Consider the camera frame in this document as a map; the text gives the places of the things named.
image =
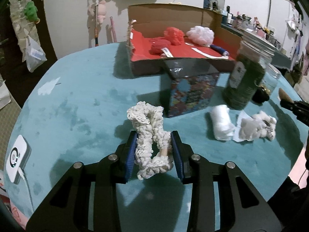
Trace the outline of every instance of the metal screw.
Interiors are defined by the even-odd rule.
[[[191,159],[192,159],[192,160],[200,160],[200,156],[199,156],[198,154],[193,154],[193,155],[191,156]]]
[[[117,160],[118,156],[115,155],[114,153],[109,155],[109,160]]]
[[[73,167],[76,168],[76,169],[81,168],[81,166],[82,166],[81,162],[75,162],[74,165],[73,165]]]
[[[228,166],[228,168],[235,168],[235,163],[234,162],[231,162],[231,161],[229,161],[228,163],[227,163],[227,166]]]

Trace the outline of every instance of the round table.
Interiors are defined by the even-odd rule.
[[[31,149],[24,171],[34,208],[74,162],[82,161],[85,165],[98,162],[126,142],[132,130],[127,109],[138,101],[158,104],[160,81],[165,78],[166,74],[133,78],[125,43],[86,49],[58,60],[25,102],[6,154],[7,159],[21,134]],[[46,84],[55,79],[58,81]],[[245,108],[248,115],[263,110],[277,118],[276,139],[220,142],[214,138],[208,112],[211,106],[224,104],[221,92],[227,79],[228,74],[220,75],[210,107],[165,118],[164,129],[177,130],[184,143],[210,162],[235,162],[268,200],[289,174],[308,133],[307,126],[279,106],[278,89],[283,88],[293,100],[299,97],[281,77],[268,102],[262,106],[250,102]],[[234,124],[238,114],[239,111],[230,111]],[[30,217],[31,205],[24,181],[13,184],[5,174],[5,186],[16,207]],[[143,181],[133,175],[129,183],[118,184],[117,189],[123,232],[186,230],[192,186],[181,184],[175,168]]]

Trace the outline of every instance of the wireless charger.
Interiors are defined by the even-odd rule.
[[[18,135],[6,163],[6,171],[12,183],[16,183],[17,181],[18,168],[26,153],[27,143],[22,135]]]

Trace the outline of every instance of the green plush toy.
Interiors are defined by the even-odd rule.
[[[24,14],[27,20],[30,22],[39,23],[40,19],[38,18],[37,11],[38,9],[34,5],[34,2],[33,1],[28,2],[26,7],[24,8]]]

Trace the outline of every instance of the floral patterned box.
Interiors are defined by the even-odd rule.
[[[206,59],[180,58],[165,61],[169,81],[167,100],[161,100],[167,116],[174,117],[208,106],[220,72]]]

